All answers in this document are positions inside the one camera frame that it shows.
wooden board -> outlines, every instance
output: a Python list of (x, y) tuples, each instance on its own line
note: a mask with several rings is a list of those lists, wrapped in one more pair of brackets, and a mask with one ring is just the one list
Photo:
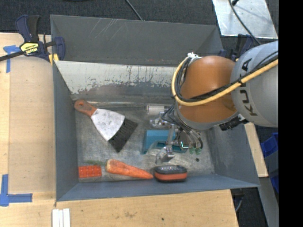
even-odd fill
[[(1, 48), (19, 46), (23, 38), (2, 34), (0, 41)], [(52, 67), (43, 59), (22, 55), (11, 59), (7, 76), (9, 91), (1, 96), (9, 104), (9, 193), (54, 191)]]
[(33, 203), (0, 207), (3, 226), (51, 226), (52, 209), (70, 209), (71, 226), (238, 227), (229, 190), (148, 197)]
[(249, 122), (244, 125), (247, 139), (250, 144), (252, 157), (255, 161), (255, 166), (259, 177), (268, 177), (268, 171), (265, 165), (264, 156), (262, 153), (260, 141), (258, 139), (256, 127), (253, 123)]

white object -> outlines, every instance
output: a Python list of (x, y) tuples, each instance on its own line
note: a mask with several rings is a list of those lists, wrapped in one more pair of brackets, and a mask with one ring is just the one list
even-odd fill
[(125, 116), (107, 109), (98, 108), (91, 120), (102, 137), (109, 141), (121, 128)]
[(71, 227), (70, 209), (52, 210), (52, 227)]

carrot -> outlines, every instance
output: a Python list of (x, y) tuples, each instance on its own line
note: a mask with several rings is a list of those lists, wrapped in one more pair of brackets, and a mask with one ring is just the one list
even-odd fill
[(135, 166), (130, 166), (122, 161), (115, 159), (109, 159), (106, 162), (105, 170), (109, 173), (125, 175), (143, 179), (152, 179), (153, 175), (149, 172), (137, 168)]

yellow cable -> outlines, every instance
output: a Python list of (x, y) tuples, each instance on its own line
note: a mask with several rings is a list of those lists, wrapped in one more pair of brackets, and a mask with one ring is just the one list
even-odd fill
[(174, 75), (173, 75), (173, 78), (172, 78), (172, 81), (171, 81), (171, 91), (173, 93), (173, 95), (175, 96), (175, 100), (181, 104), (181, 105), (184, 105), (184, 106), (198, 106), (198, 105), (203, 105), (203, 104), (206, 104), (206, 103), (209, 103), (211, 101), (214, 101), (228, 93), (230, 93), (231, 91), (235, 90), (236, 88), (238, 88), (239, 86), (241, 86), (243, 83), (246, 83), (248, 82), (249, 80), (255, 78), (256, 76), (262, 74), (263, 72), (275, 67), (277, 64), (278, 64), (278, 59), (276, 59), (275, 61), (271, 62), (270, 64), (266, 65), (265, 67), (262, 67), (261, 69), (245, 76), (241, 82), (236, 82), (234, 84), (232, 84), (230, 87), (228, 87), (227, 89), (223, 90), (222, 92), (220, 93), (217, 93), (216, 95), (214, 96), (211, 96), (209, 98), (206, 98), (206, 99), (203, 99), (203, 100), (200, 100), (200, 101), (197, 101), (197, 102), (184, 102), (182, 101), (182, 99), (180, 99), (178, 96), (177, 96), (177, 93), (176, 93), (176, 90), (175, 90), (175, 81), (176, 81), (176, 77), (177, 77), (177, 74), (180, 70), (180, 68), (182, 67), (183, 63), (185, 62), (185, 60), (187, 60), (188, 57), (186, 57), (177, 67)]

blue tape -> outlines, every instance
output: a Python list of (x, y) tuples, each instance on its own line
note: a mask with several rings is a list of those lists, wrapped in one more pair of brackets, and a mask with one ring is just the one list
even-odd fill
[[(15, 45), (4, 46), (3, 49), (5, 50), (5, 52), (7, 54), (21, 51), (20, 48)], [(10, 72), (10, 59), (8, 59), (6, 62), (6, 73), (9, 73), (9, 72)]]
[(1, 194), (0, 194), (0, 206), (7, 207), (10, 203), (16, 202), (32, 202), (32, 193), (23, 194), (8, 194), (9, 188), (9, 175), (2, 176)]
[(9, 175), (8, 174), (2, 175), (0, 206), (3, 207), (9, 205), (8, 185), (9, 185)]

